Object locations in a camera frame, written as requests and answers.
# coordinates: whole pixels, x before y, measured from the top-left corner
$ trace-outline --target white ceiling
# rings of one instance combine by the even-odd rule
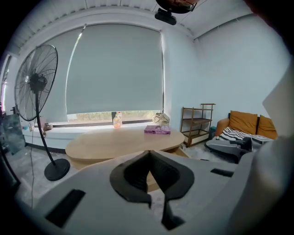
[[[56,20],[90,8],[130,7],[156,12],[156,0],[43,0],[30,12],[11,39],[21,48],[31,37]],[[189,29],[194,38],[232,19],[251,14],[243,0],[200,0],[193,12],[173,14],[177,23]]]

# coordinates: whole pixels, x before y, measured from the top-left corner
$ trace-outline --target floor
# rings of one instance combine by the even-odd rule
[[[32,160],[34,167],[34,186],[33,186],[33,200],[32,200],[32,167],[30,152],[32,150]],[[183,150],[193,159],[206,159],[213,162],[231,162],[230,159],[224,159],[220,156],[217,156],[214,153],[211,153],[204,146],[204,143],[200,143],[190,148],[183,146]],[[68,159],[66,154],[57,154],[51,153],[53,159],[65,158]],[[48,181],[44,176],[44,169],[47,164],[50,163],[50,160],[43,150],[38,150],[31,147],[26,147],[23,150],[19,151],[15,155],[7,154],[7,159],[14,170],[15,174],[21,181],[20,188],[17,191],[16,197],[24,201],[29,206],[33,208],[37,204],[38,200],[50,189],[52,189],[57,184],[63,182],[67,178],[71,177],[78,170],[74,167],[71,167],[68,174],[61,180],[51,182]],[[152,206],[155,217],[161,219],[163,213],[163,202],[164,194],[161,190],[156,190],[149,193],[152,197]]]

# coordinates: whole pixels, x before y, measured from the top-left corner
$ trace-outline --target fan motor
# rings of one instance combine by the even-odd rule
[[[34,73],[29,79],[29,86],[34,93],[44,90],[47,85],[47,79]]]

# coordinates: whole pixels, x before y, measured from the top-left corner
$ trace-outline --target roller blind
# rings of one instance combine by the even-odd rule
[[[40,113],[48,122],[66,122],[65,88],[68,63],[81,28],[61,34],[47,41],[45,44],[53,45],[58,53],[58,65],[55,80],[48,99]]]
[[[86,27],[71,61],[66,105],[67,114],[161,110],[160,33],[123,24]]]

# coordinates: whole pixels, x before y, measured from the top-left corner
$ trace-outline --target fan base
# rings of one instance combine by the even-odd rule
[[[63,178],[70,169],[70,164],[66,159],[57,159],[53,163],[49,163],[45,168],[44,175],[49,181],[56,181]]]

